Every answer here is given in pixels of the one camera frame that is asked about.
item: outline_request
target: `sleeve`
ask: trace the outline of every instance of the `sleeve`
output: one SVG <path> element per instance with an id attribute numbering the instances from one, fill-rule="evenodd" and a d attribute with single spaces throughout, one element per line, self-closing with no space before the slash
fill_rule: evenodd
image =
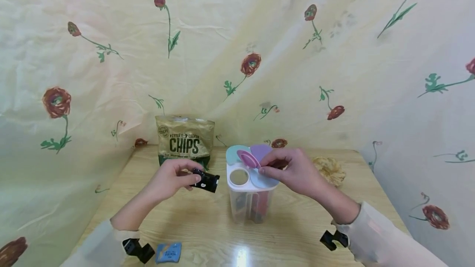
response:
<path id="1" fill-rule="evenodd" d="M 332 224 L 348 236 L 348 248 L 355 261 L 367 267 L 447 267 L 366 202 L 362 202 L 360 213 L 353 223 L 339 225 L 332 221 Z"/>
<path id="2" fill-rule="evenodd" d="M 119 231 L 105 220 L 84 240 L 78 250 L 61 267 L 119 267 L 127 258 L 122 241 L 140 238 L 138 231 Z"/>

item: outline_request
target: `wooden table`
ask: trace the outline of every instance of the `wooden table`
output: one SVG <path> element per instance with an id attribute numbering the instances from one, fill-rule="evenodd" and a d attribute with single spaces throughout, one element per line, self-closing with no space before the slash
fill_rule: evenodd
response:
<path id="1" fill-rule="evenodd" d="M 141 225 L 142 245 L 150 243 L 156 249 L 159 243 L 182 242 L 179 263 L 162 266 L 362 266 L 354 261 L 348 249 L 329 251 L 319 242 L 325 230 L 332 233 L 335 230 L 330 224 L 331 216 L 312 199 L 297 195 L 282 184 L 275 189 L 265 223 L 235 224 L 226 183 L 225 151 L 226 148 L 215 148 L 212 152 L 209 172 L 221 176 L 215 194 L 200 189 L 192 192 L 181 189 L 158 205 Z M 307 153 L 311 157 L 337 159 L 347 172 L 341 191 L 356 201 L 365 200 L 407 233 L 358 152 L 319 149 L 307 150 Z M 157 168 L 157 146 L 137 149 L 108 191 L 78 245 L 100 222 L 110 218 L 134 197 Z M 130 257 L 124 266 L 143 264 Z"/>

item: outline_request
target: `wrist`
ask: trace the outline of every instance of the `wrist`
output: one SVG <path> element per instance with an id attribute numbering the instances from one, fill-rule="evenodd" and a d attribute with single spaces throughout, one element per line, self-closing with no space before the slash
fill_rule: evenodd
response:
<path id="1" fill-rule="evenodd" d="M 134 199 L 143 207 L 156 207 L 160 202 L 165 200 L 160 198 L 160 196 L 157 196 L 156 193 L 148 190 L 147 187 L 143 188 L 137 195 L 135 195 Z"/>
<path id="2" fill-rule="evenodd" d="M 328 182 L 322 182 L 318 185 L 315 185 L 310 190 L 308 197 L 312 198 L 320 204 L 324 204 L 328 198 L 330 198 L 332 195 L 335 195 L 335 190 L 338 191 L 338 189 L 336 189 Z"/>

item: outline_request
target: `person's right hand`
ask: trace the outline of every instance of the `person's right hand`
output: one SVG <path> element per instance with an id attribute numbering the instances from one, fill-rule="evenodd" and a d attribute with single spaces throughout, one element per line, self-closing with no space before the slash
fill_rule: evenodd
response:
<path id="1" fill-rule="evenodd" d="M 329 187 L 329 183 L 301 149 L 273 149 L 260 164 L 260 174 L 279 180 L 292 191 L 317 201 L 319 192 Z"/>

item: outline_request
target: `fabric backdrop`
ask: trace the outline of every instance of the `fabric backdrop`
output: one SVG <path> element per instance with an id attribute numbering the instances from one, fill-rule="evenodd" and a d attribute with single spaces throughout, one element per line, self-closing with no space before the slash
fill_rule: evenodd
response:
<path id="1" fill-rule="evenodd" d="M 0 266 L 65 260 L 160 114 L 356 149 L 413 237 L 472 266 L 474 4 L 0 0 Z"/>

